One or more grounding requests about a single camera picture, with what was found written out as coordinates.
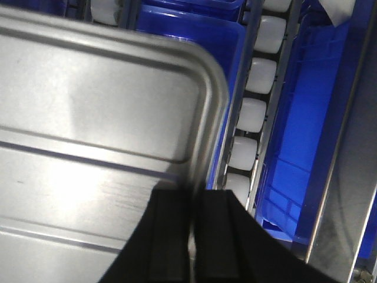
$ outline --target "blue bin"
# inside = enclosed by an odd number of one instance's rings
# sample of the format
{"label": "blue bin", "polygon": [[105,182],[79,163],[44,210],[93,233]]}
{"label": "blue bin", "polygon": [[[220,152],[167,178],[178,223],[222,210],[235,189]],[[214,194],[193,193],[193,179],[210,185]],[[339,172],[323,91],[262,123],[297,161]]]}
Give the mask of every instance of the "blue bin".
{"label": "blue bin", "polygon": [[349,27],[335,28],[327,17],[319,19],[318,13],[306,15],[296,38],[257,199],[258,220],[276,225],[290,239],[295,238]]}
{"label": "blue bin", "polygon": [[143,5],[137,31],[195,42],[224,70],[232,93],[242,53],[245,30],[235,22]]}
{"label": "blue bin", "polygon": [[244,0],[143,0],[146,5],[237,21]]}
{"label": "blue bin", "polygon": [[0,0],[0,4],[64,16],[67,0]]}

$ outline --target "white roller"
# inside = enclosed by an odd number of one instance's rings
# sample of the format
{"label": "white roller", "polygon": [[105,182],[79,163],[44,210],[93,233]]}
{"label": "white roller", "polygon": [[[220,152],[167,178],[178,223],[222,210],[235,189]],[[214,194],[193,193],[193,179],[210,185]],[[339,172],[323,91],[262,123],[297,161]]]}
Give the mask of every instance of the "white roller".
{"label": "white roller", "polygon": [[232,190],[240,203],[245,206],[249,197],[250,179],[239,174],[228,173],[226,175],[225,189]]}
{"label": "white roller", "polygon": [[91,0],[90,8],[95,21],[106,25],[118,25],[120,12],[118,0]]}
{"label": "white roller", "polygon": [[250,171],[253,168],[257,153],[257,141],[247,137],[234,137],[232,155],[229,166]]}
{"label": "white roller", "polygon": [[246,90],[268,94],[276,74],[276,62],[263,58],[253,58]]}
{"label": "white roller", "polygon": [[286,20],[273,16],[262,16],[255,42],[255,50],[265,53],[277,53],[283,42]]}
{"label": "white roller", "polygon": [[259,133],[266,115],[266,108],[267,105],[262,100],[244,98],[242,100],[237,129]]}
{"label": "white roller", "polygon": [[264,0],[263,8],[273,12],[286,12],[292,0]]}

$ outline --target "metal frame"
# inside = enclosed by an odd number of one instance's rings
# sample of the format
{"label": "metal frame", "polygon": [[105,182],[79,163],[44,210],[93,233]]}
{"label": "metal frame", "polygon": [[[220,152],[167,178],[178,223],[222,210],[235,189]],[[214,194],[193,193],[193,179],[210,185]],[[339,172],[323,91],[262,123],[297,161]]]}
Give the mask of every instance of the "metal frame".
{"label": "metal frame", "polygon": [[[306,262],[340,282],[352,280],[377,188],[376,16],[375,1],[356,2],[315,160],[316,175],[310,180],[311,186],[321,187],[324,161],[330,159]],[[334,131],[339,123],[340,132]]]}

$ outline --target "white cloth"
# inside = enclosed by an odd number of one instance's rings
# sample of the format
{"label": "white cloth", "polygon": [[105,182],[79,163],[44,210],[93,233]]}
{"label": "white cloth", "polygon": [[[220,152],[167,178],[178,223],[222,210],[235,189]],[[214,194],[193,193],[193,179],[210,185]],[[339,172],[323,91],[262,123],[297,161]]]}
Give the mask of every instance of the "white cloth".
{"label": "white cloth", "polygon": [[353,12],[355,0],[319,0],[334,26],[347,21]]}

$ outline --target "stainless steel tray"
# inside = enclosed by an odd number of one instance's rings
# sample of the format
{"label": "stainless steel tray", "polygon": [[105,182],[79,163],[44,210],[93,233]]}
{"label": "stainless steel tray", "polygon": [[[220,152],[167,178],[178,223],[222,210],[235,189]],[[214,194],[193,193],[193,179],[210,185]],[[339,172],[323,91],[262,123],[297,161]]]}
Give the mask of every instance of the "stainless steel tray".
{"label": "stainless steel tray", "polygon": [[156,186],[204,187],[227,105],[178,41],[0,6],[0,282],[96,282]]}

